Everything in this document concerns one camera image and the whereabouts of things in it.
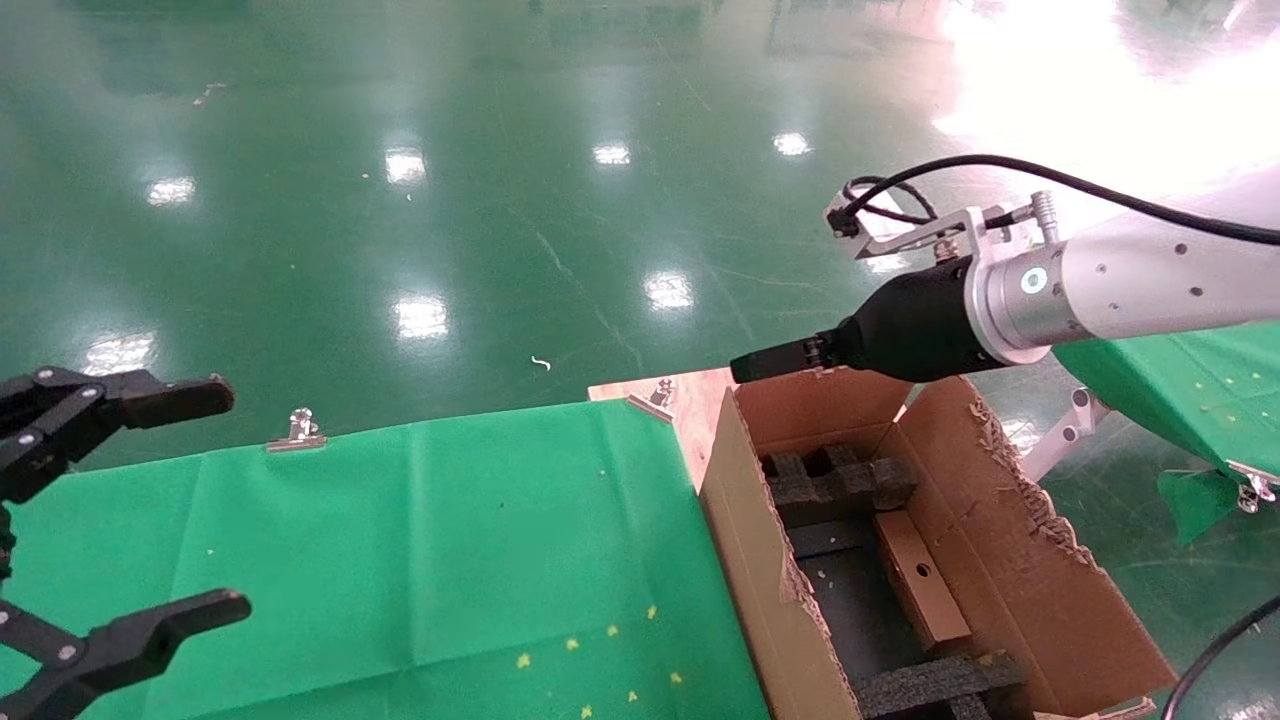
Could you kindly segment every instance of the metal leg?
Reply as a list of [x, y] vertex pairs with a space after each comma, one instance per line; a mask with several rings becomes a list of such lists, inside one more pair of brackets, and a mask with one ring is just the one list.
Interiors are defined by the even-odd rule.
[[1111, 409], [1092, 389], [1082, 387], [1071, 391], [1071, 409], [1023, 456], [1027, 479], [1039, 483], [1082, 437], [1092, 436], [1110, 413]]

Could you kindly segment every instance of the black cable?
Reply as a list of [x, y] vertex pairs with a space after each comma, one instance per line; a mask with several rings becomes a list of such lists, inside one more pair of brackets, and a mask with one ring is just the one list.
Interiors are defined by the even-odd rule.
[[[858, 196], [854, 195], [854, 188], [855, 187], [858, 187], [860, 184], [876, 184], [878, 182], [882, 182], [883, 179], [884, 178], [882, 176], [861, 176], [861, 177], [858, 177], [858, 178], [854, 178], [854, 179], [846, 182], [844, 190], [841, 190], [840, 192], [841, 192], [841, 195], [845, 196], [845, 200], [849, 200], [849, 201], [852, 202], [852, 201], [858, 200]], [[873, 215], [879, 215], [882, 218], [888, 218], [891, 220], [899, 220], [901, 223], [911, 223], [913, 225], [923, 225], [925, 223], [929, 223], [929, 222], [933, 222], [933, 220], [938, 219], [938, 211], [933, 209], [933, 204], [929, 202], [929, 200], [927, 197], [924, 197], [924, 193], [920, 192], [919, 190], [916, 190], [915, 186], [913, 186], [909, 182], [900, 182], [900, 183], [896, 183], [893, 187], [900, 188], [902, 192], [906, 192], [916, 202], [919, 202], [920, 204], [920, 209], [924, 210], [924, 215], [925, 217], [918, 218], [918, 217], [914, 217], [914, 215], [906, 215], [904, 213], [895, 213], [892, 210], [886, 210], [883, 208], [877, 208], [874, 205], [865, 205], [864, 208], [861, 208], [861, 210], [867, 211], [867, 213], [870, 213]]]
[[934, 170], [942, 170], [946, 168], [959, 168], [963, 165], [991, 165], [996, 168], [1005, 168], [1010, 170], [1023, 172], [1030, 176], [1037, 176], [1048, 181], [1053, 181], [1059, 184], [1065, 184], [1073, 190], [1084, 192], [1085, 195], [1092, 195], [1094, 197], [1101, 197], [1116, 205], [1121, 205], [1130, 210], [1142, 213], [1144, 215], [1151, 215], [1152, 218], [1158, 218], [1166, 223], [1172, 223], [1184, 228], [1190, 228], [1193, 231], [1207, 232], [1210, 234], [1217, 234], [1222, 237], [1229, 237], [1231, 240], [1243, 240], [1245, 242], [1257, 242], [1261, 245], [1274, 245], [1280, 246], [1280, 231], [1270, 228], [1260, 228], [1256, 225], [1245, 225], [1243, 223], [1233, 223], [1230, 220], [1220, 220], [1216, 218], [1203, 218], [1193, 213], [1187, 213], [1183, 210], [1175, 210], [1165, 205], [1157, 205], [1132, 195], [1125, 195], [1115, 190], [1103, 187], [1097, 183], [1078, 178], [1075, 176], [1064, 173], [1061, 170], [1055, 170], [1053, 168], [1047, 168], [1036, 163], [1027, 160], [1019, 160], [1016, 158], [1006, 158], [1004, 155], [956, 155], [954, 158], [942, 158], [940, 160], [932, 160], [909, 168], [897, 174], [890, 176], [876, 184], [870, 190], [864, 192], [861, 196], [852, 199], [852, 205], [844, 210], [845, 217], [852, 218], [859, 210], [863, 210], [872, 197], [890, 190], [892, 187], [900, 187], [904, 181], [932, 173]]
[[1196, 662], [1183, 673], [1183, 676], [1178, 679], [1178, 684], [1174, 685], [1174, 692], [1169, 693], [1169, 702], [1165, 703], [1165, 711], [1160, 714], [1160, 720], [1174, 720], [1178, 714], [1178, 706], [1181, 705], [1183, 698], [1190, 692], [1192, 685], [1196, 680], [1208, 669], [1210, 664], [1217, 659], [1219, 655], [1226, 650], [1226, 646], [1231, 644], [1235, 638], [1243, 635], [1254, 623], [1261, 623], [1268, 615], [1280, 610], [1280, 596], [1272, 597], [1267, 602], [1258, 606], [1257, 610], [1249, 612], [1244, 618], [1235, 621], [1234, 625], [1222, 630], [1222, 634], [1213, 638], [1213, 642], [1204, 648], [1204, 652], [1199, 653]]

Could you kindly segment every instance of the metal bracket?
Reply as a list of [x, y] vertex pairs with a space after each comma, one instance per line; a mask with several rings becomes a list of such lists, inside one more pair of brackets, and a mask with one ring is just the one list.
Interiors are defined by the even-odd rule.
[[1027, 479], [1039, 483], [1082, 437], [1094, 433], [1098, 423], [1111, 414], [1111, 407], [1087, 387], [1071, 391], [1071, 409], [1023, 456]]
[[1271, 489], [1271, 486], [1280, 487], [1280, 478], [1267, 473], [1266, 470], [1260, 470], [1244, 462], [1236, 462], [1235, 460], [1228, 460], [1226, 466], [1235, 470], [1236, 473], [1244, 475], [1247, 484], [1240, 484], [1240, 492], [1236, 498], [1236, 505], [1240, 510], [1244, 510], [1249, 515], [1258, 511], [1262, 502], [1275, 502], [1276, 493]]
[[289, 415], [289, 437], [266, 443], [268, 452], [288, 452], [324, 447], [329, 438], [320, 433], [320, 425], [311, 419], [311, 410], [298, 407]]
[[662, 378], [653, 388], [653, 392], [649, 393], [649, 397], [641, 397], [632, 392], [627, 396], [627, 402], [664, 423], [671, 423], [676, 419], [676, 415], [668, 407], [675, 395], [676, 382], [671, 378]]

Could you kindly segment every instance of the cardboard divider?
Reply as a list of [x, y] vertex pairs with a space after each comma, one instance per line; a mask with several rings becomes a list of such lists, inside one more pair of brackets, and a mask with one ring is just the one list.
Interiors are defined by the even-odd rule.
[[933, 556], [905, 511], [873, 518], [890, 583], [925, 652], [964, 652], [970, 632]]

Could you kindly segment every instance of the wooden board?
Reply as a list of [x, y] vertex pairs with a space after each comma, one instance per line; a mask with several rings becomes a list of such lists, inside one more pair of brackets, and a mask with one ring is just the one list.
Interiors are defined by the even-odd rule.
[[[707, 460], [712, 456], [712, 442], [716, 439], [721, 402], [724, 400], [724, 391], [736, 387], [733, 375], [728, 368], [716, 368], [664, 377], [676, 384], [667, 410], [675, 415], [676, 437], [680, 439], [680, 450], [685, 454], [689, 478], [694, 480], [694, 489], [701, 492]], [[593, 401], [617, 400], [632, 393], [649, 397], [660, 379], [663, 377], [591, 386], [586, 388], [586, 395]]]

